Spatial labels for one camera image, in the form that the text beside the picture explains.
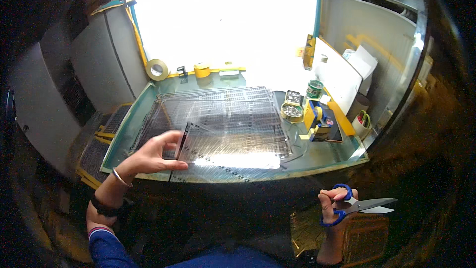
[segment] grey wall panel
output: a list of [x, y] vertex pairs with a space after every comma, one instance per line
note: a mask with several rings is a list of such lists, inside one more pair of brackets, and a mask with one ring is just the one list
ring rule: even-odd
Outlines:
[[33, 45], [12, 71], [17, 122], [28, 126], [28, 140], [58, 171], [65, 174], [65, 159], [80, 126], [53, 84], [39, 43]]
[[404, 75], [416, 24], [389, 9], [361, 0], [323, 0], [321, 33], [339, 53], [350, 45], [347, 35], [364, 35], [361, 45], [378, 64], [367, 98], [371, 121], [376, 123]]
[[71, 47], [71, 62], [88, 98], [101, 112], [134, 101], [111, 43], [104, 13], [94, 15]]
[[71, 58], [71, 41], [68, 27], [64, 19], [53, 24], [41, 38], [40, 42], [43, 59], [53, 81], [61, 82], [63, 69]]
[[124, 6], [108, 9], [106, 12], [116, 52], [130, 88], [137, 98], [149, 81], [134, 35], [134, 28]]

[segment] hand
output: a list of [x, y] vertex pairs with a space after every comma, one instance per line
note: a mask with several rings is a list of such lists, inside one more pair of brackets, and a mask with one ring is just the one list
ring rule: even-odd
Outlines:
[[[352, 189], [352, 194], [354, 198], [358, 200], [358, 192], [356, 189]], [[346, 195], [347, 195], [346, 188], [335, 188], [332, 190], [322, 189], [320, 191], [320, 194], [318, 195], [318, 197], [319, 197], [319, 200], [321, 201], [322, 216], [324, 217], [323, 221], [325, 224], [332, 224], [333, 222], [337, 220], [339, 215], [334, 214], [334, 208], [346, 209], [351, 206], [349, 203], [343, 201], [343, 198]], [[356, 214], [357, 213], [354, 212], [347, 215], [342, 222], [338, 223], [337, 225], [333, 227], [330, 227], [329, 230], [344, 231], [350, 218]]]
[[186, 162], [162, 158], [163, 150], [175, 149], [181, 136], [181, 132], [170, 130], [151, 138], [137, 152], [124, 160], [116, 168], [116, 171], [119, 174], [124, 172], [132, 176], [138, 173], [156, 173], [163, 170], [187, 170]]

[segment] glass tabletop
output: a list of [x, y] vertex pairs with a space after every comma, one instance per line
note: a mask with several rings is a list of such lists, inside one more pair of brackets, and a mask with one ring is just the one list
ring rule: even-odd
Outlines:
[[[132, 151], [144, 118], [154, 104], [157, 94], [177, 93], [202, 89], [232, 88], [246, 86], [241, 75], [223, 79], [219, 73], [211, 73], [205, 78], [168, 77], [163, 81], [149, 83], [124, 117], [116, 136], [111, 142], [101, 165], [101, 171], [110, 173]], [[274, 91], [277, 105], [284, 102], [285, 92]], [[316, 142], [301, 140], [300, 134], [307, 134], [304, 123], [282, 121], [282, 128], [289, 139], [292, 154], [275, 169], [231, 168], [190, 164], [187, 171], [162, 171], [154, 174], [139, 174], [137, 178], [170, 182], [229, 183], [254, 182], [293, 178], [324, 173], [365, 163], [369, 160], [366, 149], [359, 137], [346, 136], [342, 131], [342, 142]]]

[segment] green container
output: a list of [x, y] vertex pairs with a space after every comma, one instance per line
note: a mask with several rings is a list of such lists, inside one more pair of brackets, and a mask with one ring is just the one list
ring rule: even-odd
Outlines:
[[319, 98], [322, 94], [322, 90], [324, 89], [324, 84], [318, 80], [310, 80], [307, 83], [307, 96], [309, 98]]

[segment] silver bangle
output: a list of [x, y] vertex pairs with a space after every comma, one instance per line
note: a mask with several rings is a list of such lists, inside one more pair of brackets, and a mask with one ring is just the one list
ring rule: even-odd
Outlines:
[[112, 173], [114, 174], [114, 176], [116, 176], [116, 178], [117, 178], [123, 185], [125, 185], [125, 186], [128, 187], [128, 188], [132, 188], [132, 184], [127, 184], [124, 180], [122, 180], [122, 178], [121, 178], [121, 177], [119, 176], [119, 174], [117, 173], [115, 167], [112, 168]]

